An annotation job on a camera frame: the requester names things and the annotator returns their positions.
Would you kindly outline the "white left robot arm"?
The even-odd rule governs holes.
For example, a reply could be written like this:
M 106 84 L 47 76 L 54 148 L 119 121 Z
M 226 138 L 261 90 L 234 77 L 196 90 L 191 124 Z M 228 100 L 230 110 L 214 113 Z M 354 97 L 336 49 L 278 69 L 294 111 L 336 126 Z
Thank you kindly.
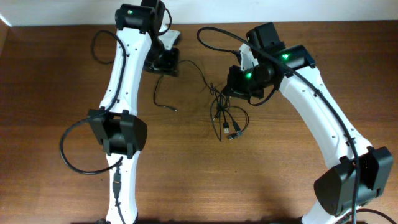
M 108 162 L 109 208 L 100 223 L 135 223 L 136 169 L 147 139 L 137 116 L 137 95 L 144 71 L 178 76 L 180 32 L 163 23 L 168 12 L 160 0 L 122 4 L 115 12 L 117 50 L 106 93 L 89 122 Z

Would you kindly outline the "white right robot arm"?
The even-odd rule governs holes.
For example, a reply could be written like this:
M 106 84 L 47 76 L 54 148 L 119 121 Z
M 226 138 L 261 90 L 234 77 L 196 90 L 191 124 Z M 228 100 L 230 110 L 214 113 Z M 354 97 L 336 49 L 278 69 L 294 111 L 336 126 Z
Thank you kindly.
M 273 23 L 246 33 L 240 64 L 229 70 L 224 93 L 260 103 L 273 87 L 290 101 L 315 138 L 327 171 L 314 185 L 316 202 L 300 223 L 356 223 L 380 197 L 393 165 L 386 147 L 374 148 L 350 123 L 327 90 L 316 62 L 302 45 L 286 47 Z

